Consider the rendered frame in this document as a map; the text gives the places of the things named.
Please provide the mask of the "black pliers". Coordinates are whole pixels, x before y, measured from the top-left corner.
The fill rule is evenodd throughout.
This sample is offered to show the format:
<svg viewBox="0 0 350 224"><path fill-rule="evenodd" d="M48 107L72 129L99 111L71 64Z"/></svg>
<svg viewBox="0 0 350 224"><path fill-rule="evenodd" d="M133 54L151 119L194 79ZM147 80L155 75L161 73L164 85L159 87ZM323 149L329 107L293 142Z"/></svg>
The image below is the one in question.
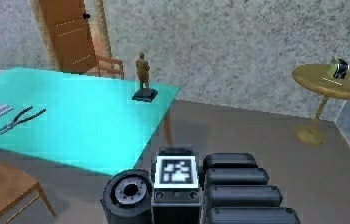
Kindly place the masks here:
<svg viewBox="0 0 350 224"><path fill-rule="evenodd" d="M45 109L42 109L42 110L38 111L37 113L35 113L35 114L33 114L33 115L30 115L30 116L28 116L28 117L22 119L22 116L23 116L24 114L26 114L28 111L32 110L32 109L33 109L33 107L30 106L30 107L27 107L27 108L23 109L22 111L20 111L20 112L13 118L13 120L12 120L10 123L8 123L8 124L4 125L2 128L0 128L0 135L5 134L6 132L8 132L9 130L13 129L13 128L14 128L15 126L17 126L17 125L20 125L20 124L22 124L22 123L26 123L26 122L28 122L28 121L31 121L31 120L33 120L33 119L39 117L40 115L42 115L43 113L46 112Z"/></svg>

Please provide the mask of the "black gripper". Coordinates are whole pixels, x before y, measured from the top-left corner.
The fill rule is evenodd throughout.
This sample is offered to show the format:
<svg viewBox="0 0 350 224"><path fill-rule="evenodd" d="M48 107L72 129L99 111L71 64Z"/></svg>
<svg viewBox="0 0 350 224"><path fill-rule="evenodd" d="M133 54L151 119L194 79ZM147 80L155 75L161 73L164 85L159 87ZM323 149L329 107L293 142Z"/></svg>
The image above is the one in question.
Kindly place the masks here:
<svg viewBox="0 0 350 224"><path fill-rule="evenodd" d="M152 224L151 194L148 171L130 169L115 175L100 200L107 224Z"/></svg>

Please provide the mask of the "black and green object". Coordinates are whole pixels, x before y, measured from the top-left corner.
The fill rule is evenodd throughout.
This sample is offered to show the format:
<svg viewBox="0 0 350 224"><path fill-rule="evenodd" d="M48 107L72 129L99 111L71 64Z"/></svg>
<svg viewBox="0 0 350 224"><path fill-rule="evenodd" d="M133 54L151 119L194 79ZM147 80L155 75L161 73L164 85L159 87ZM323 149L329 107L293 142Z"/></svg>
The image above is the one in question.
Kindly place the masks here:
<svg viewBox="0 0 350 224"><path fill-rule="evenodd" d="M350 69L349 63L341 57L331 59L328 76L333 79L344 79Z"/></svg>

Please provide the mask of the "bronze statue on black base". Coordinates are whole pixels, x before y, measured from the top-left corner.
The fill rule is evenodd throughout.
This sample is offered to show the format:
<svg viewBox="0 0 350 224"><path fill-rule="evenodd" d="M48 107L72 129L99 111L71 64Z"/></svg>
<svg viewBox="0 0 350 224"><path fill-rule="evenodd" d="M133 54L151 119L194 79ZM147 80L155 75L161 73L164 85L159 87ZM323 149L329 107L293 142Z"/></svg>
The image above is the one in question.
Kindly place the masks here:
<svg viewBox="0 0 350 224"><path fill-rule="evenodd" d="M152 102L158 91L149 86L149 63L145 60L143 52L139 53L136 60L137 76L139 79L139 89L134 93L132 99L137 101Z"/></svg>

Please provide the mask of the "turquoise glass dining table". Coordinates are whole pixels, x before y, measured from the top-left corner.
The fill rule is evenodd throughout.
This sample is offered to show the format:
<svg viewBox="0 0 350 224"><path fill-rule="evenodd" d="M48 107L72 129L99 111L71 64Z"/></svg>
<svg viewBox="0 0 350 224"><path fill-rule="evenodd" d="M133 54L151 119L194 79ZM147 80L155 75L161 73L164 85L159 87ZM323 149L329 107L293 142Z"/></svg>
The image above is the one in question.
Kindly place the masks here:
<svg viewBox="0 0 350 224"><path fill-rule="evenodd" d="M17 67L0 73L0 104L39 117L0 135L0 149L114 175L134 167L179 92L154 84L150 102L132 99L134 81Z"/></svg>

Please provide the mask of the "brown wooden door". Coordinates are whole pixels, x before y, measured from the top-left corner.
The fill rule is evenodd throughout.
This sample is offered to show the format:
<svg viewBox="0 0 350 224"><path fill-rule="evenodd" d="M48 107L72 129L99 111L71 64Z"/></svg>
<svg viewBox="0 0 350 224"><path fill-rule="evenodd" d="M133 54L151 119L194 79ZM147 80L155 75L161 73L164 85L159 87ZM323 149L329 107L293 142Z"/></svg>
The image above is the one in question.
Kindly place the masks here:
<svg viewBox="0 0 350 224"><path fill-rule="evenodd" d="M96 65L84 0L38 0L59 69L82 74Z"/></svg>

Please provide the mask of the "round yellow side table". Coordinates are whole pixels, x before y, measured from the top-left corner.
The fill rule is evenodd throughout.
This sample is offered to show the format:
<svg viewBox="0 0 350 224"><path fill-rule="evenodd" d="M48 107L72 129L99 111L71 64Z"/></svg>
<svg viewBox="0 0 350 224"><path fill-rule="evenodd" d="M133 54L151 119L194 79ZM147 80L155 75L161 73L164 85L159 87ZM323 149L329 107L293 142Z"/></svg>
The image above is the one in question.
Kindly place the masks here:
<svg viewBox="0 0 350 224"><path fill-rule="evenodd" d="M312 123L294 129L295 136L306 144L319 145L325 142L325 133L317 127L317 123L328 99L350 100L350 69L345 79L334 79L328 75L330 68L329 64L303 64L296 66L291 74L302 88L323 96Z"/></svg>

